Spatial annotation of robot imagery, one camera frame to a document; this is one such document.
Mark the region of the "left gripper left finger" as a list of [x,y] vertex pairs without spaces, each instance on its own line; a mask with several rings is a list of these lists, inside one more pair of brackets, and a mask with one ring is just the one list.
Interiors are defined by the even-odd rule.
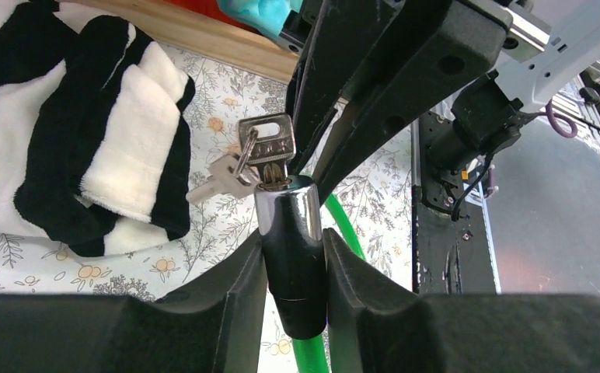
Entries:
[[253,233],[159,302],[0,295],[0,372],[255,372],[266,289]]

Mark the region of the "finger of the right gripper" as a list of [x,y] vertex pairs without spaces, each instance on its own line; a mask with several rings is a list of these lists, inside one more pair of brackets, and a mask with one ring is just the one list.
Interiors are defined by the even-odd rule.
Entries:
[[368,54],[371,78],[348,100],[316,164],[321,201],[408,124],[490,69],[512,24],[493,1],[378,7],[395,17]]
[[315,18],[289,82],[286,110],[304,168],[333,119],[337,100],[359,99],[418,51],[450,1],[307,1]]

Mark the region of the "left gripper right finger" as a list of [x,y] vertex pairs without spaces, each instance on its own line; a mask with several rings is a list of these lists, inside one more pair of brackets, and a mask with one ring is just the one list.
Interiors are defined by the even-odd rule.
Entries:
[[600,297],[416,295],[323,242],[335,372],[600,372]]

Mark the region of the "green cable lock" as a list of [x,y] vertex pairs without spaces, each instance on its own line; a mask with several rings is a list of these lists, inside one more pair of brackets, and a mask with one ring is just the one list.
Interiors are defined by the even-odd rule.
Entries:
[[319,195],[309,176],[290,176],[277,185],[255,189],[260,242],[283,330],[292,340],[300,372],[334,372],[328,357],[360,362],[345,348],[327,350],[327,266]]

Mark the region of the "cable lock keys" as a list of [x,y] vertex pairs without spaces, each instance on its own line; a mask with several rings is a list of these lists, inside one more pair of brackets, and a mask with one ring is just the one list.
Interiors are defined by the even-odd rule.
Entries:
[[227,154],[208,167],[209,177],[187,194],[191,204],[200,204],[220,194],[243,199],[261,183],[286,184],[287,164],[295,157],[296,144],[291,117],[276,113],[251,117],[237,123],[241,154]]

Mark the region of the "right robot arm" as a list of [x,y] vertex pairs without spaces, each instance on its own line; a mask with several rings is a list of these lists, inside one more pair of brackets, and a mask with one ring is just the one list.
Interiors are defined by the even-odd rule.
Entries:
[[553,28],[543,50],[496,65],[511,14],[494,1],[325,1],[287,90],[299,173],[320,140],[321,197],[406,125],[456,94],[427,157],[458,172],[514,144],[522,125],[600,58],[600,1]]

